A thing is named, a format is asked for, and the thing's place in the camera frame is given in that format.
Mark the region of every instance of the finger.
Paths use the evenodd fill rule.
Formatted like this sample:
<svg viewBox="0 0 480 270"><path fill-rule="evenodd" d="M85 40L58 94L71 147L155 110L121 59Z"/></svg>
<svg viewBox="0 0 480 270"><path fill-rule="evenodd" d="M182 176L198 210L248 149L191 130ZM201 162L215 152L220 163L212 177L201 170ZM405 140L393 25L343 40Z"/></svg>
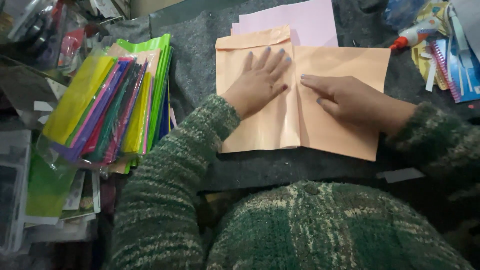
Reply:
<svg viewBox="0 0 480 270"><path fill-rule="evenodd" d="M341 78L337 77L318 77L314 75L302 75L300 83L324 98L332 98L334 95L333 86L338 83Z"/></svg>
<svg viewBox="0 0 480 270"><path fill-rule="evenodd" d="M333 116L334 118L337 118L339 116L339 106L333 101L330 101L328 99L324 98L319 98L317 99L317 103L320 104L320 106L323 108L324 111L326 111L328 114Z"/></svg>
<svg viewBox="0 0 480 270"><path fill-rule="evenodd" d="M268 62L265 64L264 70L268 73L272 73L273 70L282 62L283 56L285 55L285 50L281 49L276 53Z"/></svg>
<svg viewBox="0 0 480 270"><path fill-rule="evenodd" d="M252 62L253 62L253 52L250 52L245 59L245 64L243 66L243 73L246 73L252 70Z"/></svg>
<svg viewBox="0 0 480 270"><path fill-rule="evenodd" d="M292 59L290 57L285 58L284 61L282 61L280 64L276 66L276 68L273 70L273 72L270 74L270 78L272 79L273 82L278 81L283 73L287 71L288 67L292 64Z"/></svg>
<svg viewBox="0 0 480 270"><path fill-rule="evenodd" d="M278 95L285 92L285 90L287 90L287 89L288 89L288 85L284 84L284 83L274 85L273 88L272 88L273 93L272 93L272 96L271 96L270 100L273 100Z"/></svg>
<svg viewBox="0 0 480 270"><path fill-rule="evenodd" d="M253 67L255 70L260 70L265 67L265 64L267 63L268 57L270 56L270 52L272 51L272 47L267 47L262 55L260 56L260 59L258 60L257 64Z"/></svg>

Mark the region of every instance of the right hand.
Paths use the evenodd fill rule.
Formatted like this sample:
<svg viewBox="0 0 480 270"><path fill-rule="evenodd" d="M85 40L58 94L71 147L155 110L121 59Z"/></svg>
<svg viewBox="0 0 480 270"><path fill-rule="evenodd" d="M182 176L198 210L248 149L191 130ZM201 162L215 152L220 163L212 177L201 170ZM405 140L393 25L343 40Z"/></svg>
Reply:
<svg viewBox="0 0 480 270"><path fill-rule="evenodd" d="M320 98L317 102L339 121L368 126L396 135L413 115L415 105L391 98L354 77L302 75L301 84Z"/></svg>

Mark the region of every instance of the spiral binding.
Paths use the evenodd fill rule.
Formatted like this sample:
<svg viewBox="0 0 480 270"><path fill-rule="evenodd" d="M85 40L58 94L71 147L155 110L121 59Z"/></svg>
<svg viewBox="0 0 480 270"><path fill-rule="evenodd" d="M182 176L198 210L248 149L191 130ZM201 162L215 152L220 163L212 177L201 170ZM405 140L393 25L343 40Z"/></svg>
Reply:
<svg viewBox="0 0 480 270"><path fill-rule="evenodd" d="M453 96L453 99L455 100L455 103L459 103L462 100L462 94L461 94L461 91L456 86L456 83L448 80L447 61L445 59L445 56L442 55L442 50L440 50L436 41L431 42L430 46L431 46L432 51L433 51L433 56L437 60L438 67L442 71L442 75L443 75L445 81L447 82L448 87L450 88L450 93L452 93L452 96Z"/></svg>

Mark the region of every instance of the left hand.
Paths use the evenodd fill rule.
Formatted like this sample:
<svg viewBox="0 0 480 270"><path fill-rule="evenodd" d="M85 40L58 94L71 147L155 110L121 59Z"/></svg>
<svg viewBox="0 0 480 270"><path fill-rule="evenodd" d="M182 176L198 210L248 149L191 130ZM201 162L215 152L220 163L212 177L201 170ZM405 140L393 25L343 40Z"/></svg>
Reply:
<svg viewBox="0 0 480 270"><path fill-rule="evenodd" d="M269 59L272 49L268 47L259 61L252 67L253 53L247 56L243 73L221 96L232 105L240 116L246 119L265 107L270 101L288 89L288 85L278 82L292 64L292 59L280 50Z"/></svg>

